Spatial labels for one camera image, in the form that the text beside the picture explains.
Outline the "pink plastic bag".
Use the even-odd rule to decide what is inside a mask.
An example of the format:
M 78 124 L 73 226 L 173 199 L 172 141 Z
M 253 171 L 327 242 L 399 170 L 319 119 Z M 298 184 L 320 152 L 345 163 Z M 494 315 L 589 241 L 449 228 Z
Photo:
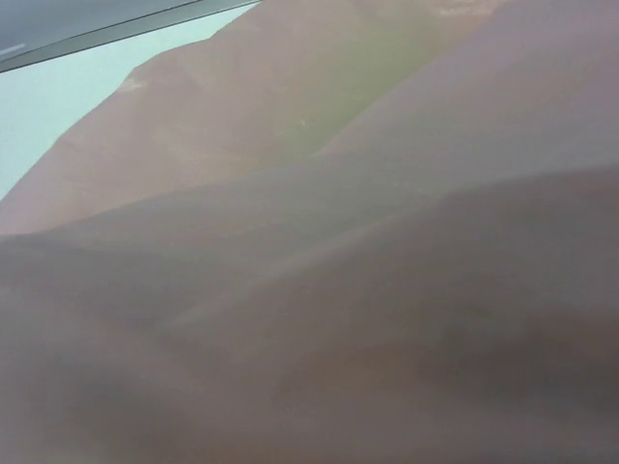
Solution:
M 1 202 L 5 463 L 614 463 L 618 5 L 263 1 Z

